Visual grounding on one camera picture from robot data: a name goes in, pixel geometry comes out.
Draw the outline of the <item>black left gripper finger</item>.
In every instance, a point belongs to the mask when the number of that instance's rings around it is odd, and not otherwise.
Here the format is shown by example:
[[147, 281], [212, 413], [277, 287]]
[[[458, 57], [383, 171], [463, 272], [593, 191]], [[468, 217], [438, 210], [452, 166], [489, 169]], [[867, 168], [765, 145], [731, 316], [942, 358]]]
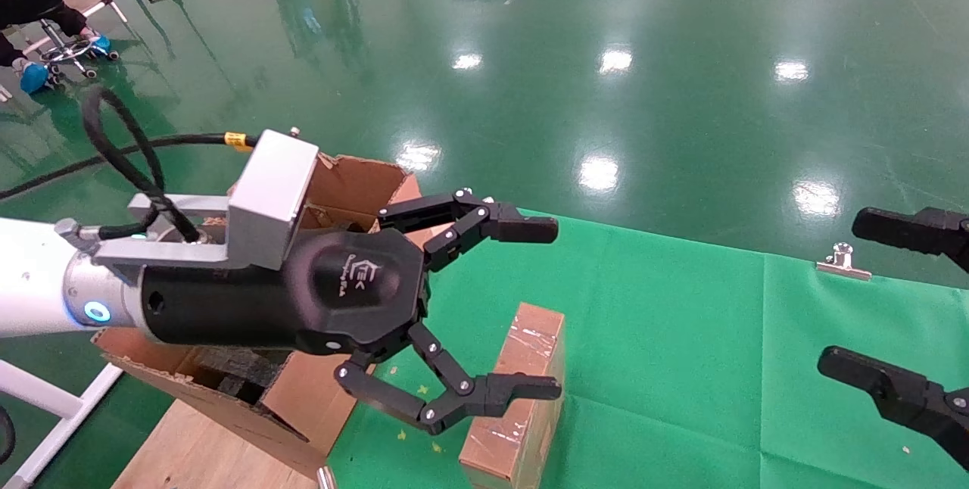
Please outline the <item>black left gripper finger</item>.
[[553, 376], [491, 374], [470, 376], [456, 358], [443, 348], [425, 324], [417, 322], [407, 330], [405, 344], [430, 368], [444, 392], [426, 402], [416, 394], [390, 385], [367, 369], [373, 358], [354, 351], [335, 370], [335, 380], [353, 399], [379, 412], [436, 436], [469, 417], [500, 418], [518, 399], [557, 400], [562, 386]]
[[378, 211], [377, 220], [382, 229], [402, 234], [445, 227], [423, 244], [423, 264], [429, 272], [447, 267], [486, 238], [551, 244], [559, 234], [553, 217], [524, 216], [511, 204], [482, 200], [466, 188], [388, 205]]

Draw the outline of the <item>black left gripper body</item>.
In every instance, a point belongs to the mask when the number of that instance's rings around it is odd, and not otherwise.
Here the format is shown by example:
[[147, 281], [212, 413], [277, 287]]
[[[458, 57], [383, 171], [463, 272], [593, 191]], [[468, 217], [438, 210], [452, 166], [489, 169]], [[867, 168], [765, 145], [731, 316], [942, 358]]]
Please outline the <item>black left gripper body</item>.
[[426, 313], [425, 254], [395, 230], [309, 230], [279, 269], [146, 267], [157, 341], [388, 357]]

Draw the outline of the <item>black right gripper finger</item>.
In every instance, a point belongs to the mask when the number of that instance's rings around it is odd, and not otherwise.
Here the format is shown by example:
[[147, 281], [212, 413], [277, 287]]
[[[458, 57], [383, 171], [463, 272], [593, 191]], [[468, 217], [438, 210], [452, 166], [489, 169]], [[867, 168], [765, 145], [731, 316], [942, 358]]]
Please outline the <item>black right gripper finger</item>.
[[934, 441], [968, 469], [968, 389], [948, 391], [924, 375], [828, 345], [818, 360], [820, 374], [862, 390], [880, 416]]
[[924, 207], [915, 214], [903, 214], [863, 207], [852, 221], [852, 234], [901, 250], [945, 255], [968, 271], [968, 216], [964, 213]]

